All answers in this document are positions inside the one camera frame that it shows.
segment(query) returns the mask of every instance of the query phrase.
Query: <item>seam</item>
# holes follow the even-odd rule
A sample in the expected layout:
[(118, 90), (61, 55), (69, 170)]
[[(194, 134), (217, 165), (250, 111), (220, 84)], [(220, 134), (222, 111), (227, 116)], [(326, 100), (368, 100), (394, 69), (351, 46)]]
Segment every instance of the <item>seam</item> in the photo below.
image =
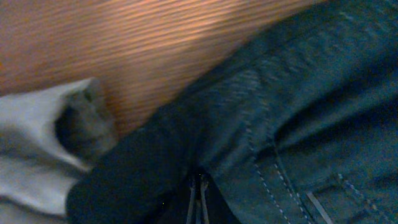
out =
[(378, 209), (378, 207), (375, 203), (372, 203), (372, 201), (370, 199), (368, 199), (367, 197), (365, 197), (365, 195), (362, 194), (359, 190), (357, 190), (353, 184), (351, 184), (348, 180), (345, 180), (343, 178), (343, 175), (338, 174), (338, 178), (342, 182), (343, 188), (353, 191), (357, 196), (360, 197), (360, 199), (364, 200), (370, 206), (370, 208), (372, 210), (374, 210), (377, 214), (382, 216), (387, 222), (395, 224), (395, 222), (390, 220), (390, 218), (383, 211), (380, 211)]
[(256, 163), (256, 153), (254, 152), (254, 144), (253, 144), (253, 139), (252, 139), (252, 130), (251, 130), (251, 124), (248, 120), (245, 120), (245, 125), (246, 125), (246, 133), (248, 134), (248, 141), (249, 141), (249, 148), (250, 151), (252, 152), (252, 158), (253, 158), (253, 164), (254, 167), (256, 168), (256, 172), (259, 175), (261, 182), (263, 184), (263, 186), (265, 187), (268, 195), (270, 196), (270, 198), (272, 199), (273, 204), (275, 205), (275, 207), (279, 210), (280, 214), (282, 215), (282, 217), (286, 220), (286, 222), (288, 224), (291, 224), (291, 222), (289, 221), (289, 219), (287, 218), (285, 212), (283, 211), (283, 209), (280, 207), (280, 205), (277, 203), (275, 196), (272, 194), (272, 192), (269, 190), (268, 185), (266, 184), (266, 180), (264, 179), (264, 176), (262, 175), (262, 173), (260, 172), (260, 167), (257, 165)]
[(297, 204), (297, 206), (299, 207), (300, 211), (303, 213), (304, 218), (308, 221), (308, 224), (312, 224), (311, 221), (310, 221), (310, 219), (308, 218), (308, 215), (305, 213), (304, 208), (301, 206), (301, 204), (299, 203), (299, 201), (297, 201), (297, 199), (294, 197), (293, 192), (292, 192), (292, 191), (289, 189), (289, 187), (287, 186), (286, 180), (284, 179), (283, 175), (280, 173), (279, 166), (275, 163), (275, 164), (274, 164), (274, 167), (275, 167), (276, 171), (278, 172), (279, 179), (282, 181), (282, 183), (283, 183), (284, 186), (285, 186), (285, 189), (286, 189), (287, 192), (289, 193), (290, 198), (292, 198), (293, 201)]

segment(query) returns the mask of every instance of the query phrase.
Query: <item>jeans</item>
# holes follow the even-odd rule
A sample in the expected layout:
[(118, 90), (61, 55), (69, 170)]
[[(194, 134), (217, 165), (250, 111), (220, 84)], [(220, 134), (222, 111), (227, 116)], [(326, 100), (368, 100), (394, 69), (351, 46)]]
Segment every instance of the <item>jeans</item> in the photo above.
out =
[(397, 223), (397, 23), (396, 1), (333, 1), (260, 33), (105, 155), (70, 223), (150, 222), (181, 194), (185, 223), (198, 169), (240, 223)]

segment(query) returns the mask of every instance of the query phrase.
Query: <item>denim jacket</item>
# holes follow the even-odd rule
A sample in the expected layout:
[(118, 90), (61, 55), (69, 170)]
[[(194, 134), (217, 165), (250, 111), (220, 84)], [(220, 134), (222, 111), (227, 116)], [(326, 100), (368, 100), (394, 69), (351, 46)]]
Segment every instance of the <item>denim jacket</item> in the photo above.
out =
[(204, 223), (398, 223), (397, 109), (397, 1), (315, 6), (125, 137), (69, 193), (69, 221), (194, 222), (195, 189)]

